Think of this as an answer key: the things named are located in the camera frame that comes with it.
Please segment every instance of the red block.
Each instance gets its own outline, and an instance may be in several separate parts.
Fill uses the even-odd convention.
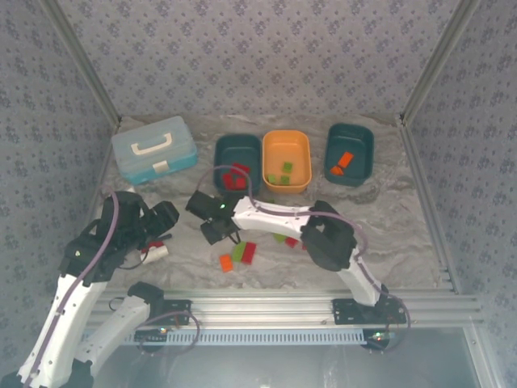
[[[223,174],[223,184],[226,190],[233,190],[233,176],[230,173]]]
[[[250,168],[248,166],[244,166],[243,164],[241,163],[232,163],[232,166],[235,166],[237,168],[240,168],[241,170],[244,170],[247,174],[250,173]],[[237,175],[240,175],[240,176],[244,176],[244,174],[242,174],[239,170],[237,170],[236,168],[232,168],[231,169],[232,171],[232,174],[237,174]]]
[[[164,245],[165,244],[163,243],[163,241],[152,241],[149,243],[149,245],[146,248],[142,248],[141,252],[147,253],[147,251],[152,247],[159,248],[159,247],[163,247]]]
[[[285,243],[288,244],[291,248],[294,248],[297,245],[298,240],[292,237],[287,237],[285,239]]]
[[[241,263],[251,264],[253,261],[253,255],[255,254],[255,249],[257,249],[257,244],[247,242],[246,247],[244,248],[244,253],[242,254]]]
[[[235,186],[237,190],[244,190],[246,188],[246,178],[243,176],[238,176],[235,179]]]

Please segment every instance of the wallpaper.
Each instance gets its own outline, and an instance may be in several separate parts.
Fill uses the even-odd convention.
[[[457,0],[60,0],[120,115],[401,112]]]
[[[36,0],[0,2],[0,375],[36,341],[111,128]]]
[[[517,386],[517,3],[481,2],[412,130],[465,292]]]

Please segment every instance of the sandy floor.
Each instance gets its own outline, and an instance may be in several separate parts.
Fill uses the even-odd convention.
[[[124,118],[121,131],[134,129],[165,117]],[[439,282],[439,263],[427,232],[414,181],[397,128],[362,116],[189,116],[184,120],[199,151],[198,164],[136,187],[147,204],[171,200],[180,211],[180,221],[166,245],[170,255],[131,272],[117,271],[111,287],[127,288],[138,280],[164,289],[267,288],[339,289],[344,285],[333,272],[320,269],[300,247],[278,244],[271,234],[243,232],[242,238],[258,244],[253,265],[238,264],[223,273],[219,255],[230,253],[229,240],[214,246],[200,233],[200,219],[184,211],[201,175],[212,166],[216,140],[225,133],[253,133],[259,137],[271,129],[299,129],[310,139],[313,180],[300,195],[279,195],[263,188],[261,200],[275,199],[282,205],[311,205],[316,199],[331,203],[341,214],[356,220],[369,238],[364,259],[373,274],[391,288],[433,288]],[[329,183],[323,176],[323,157],[328,128],[336,122],[361,124],[375,135],[372,177],[359,188]],[[108,163],[104,183],[116,190],[130,187]],[[211,178],[202,190],[216,194]],[[128,257],[128,265],[136,263]]]

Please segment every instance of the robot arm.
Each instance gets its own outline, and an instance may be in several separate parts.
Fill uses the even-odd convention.
[[[114,314],[109,324],[101,327],[100,332],[85,345],[91,345],[91,348],[80,347],[79,358],[74,359],[91,310],[105,290],[113,272],[124,262],[125,256],[130,251],[147,247],[149,242],[167,232],[179,219],[178,211],[170,202],[163,201],[149,209],[141,196],[136,193],[117,192],[116,195],[120,204],[120,216],[107,249],[99,262],[86,274],[83,282],[72,292],[65,309],[58,313],[57,307],[63,295],[91,262],[106,237],[114,211],[111,197],[104,201],[101,218],[90,223],[75,240],[66,246],[65,257],[59,268],[61,276],[57,292],[40,337],[19,371],[2,379],[1,388],[21,386],[57,388],[67,383],[73,372],[80,373],[83,377],[89,374],[84,372],[84,365],[88,365],[88,371],[91,365],[93,372],[96,373],[109,354],[118,347],[120,338],[124,338],[120,337],[120,334],[133,330],[149,317],[149,307],[144,306],[150,303],[149,298],[143,298],[143,302],[139,302],[130,295],[124,308],[118,314]],[[53,327],[52,321],[58,314],[59,319]],[[112,324],[120,326],[116,328],[117,335],[107,339],[113,334]],[[49,341],[45,343],[44,339],[47,336]],[[31,369],[37,362],[37,355],[42,349],[43,356],[37,365],[37,373],[31,374]]]
[[[320,200],[312,207],[255,202],[263,209],[282,213],[337,213],[329,204]],[[307,215],[270,215],[258,211],[248,196],[231,195],[219,200],[199,191],[188,201],[187,211],[205,220],[201,225],[201,231],[210,244],[221,241],[239,230],[263,230],[301,240],[317,266],[338,273],[350,288],[356,302],[374,306],[379,301],[378,289],[381,289],[381,283],[368,271],[362,258],[352,258],[358,252],[357,242],[353,228],[344,221]]]

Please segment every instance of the clear glass panel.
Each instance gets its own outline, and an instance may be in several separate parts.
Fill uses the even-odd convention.
[[[393,352],[360,346],[199,346],[176,356],[123,346],[95,388],[478,387],[463,331],[415,329]]]

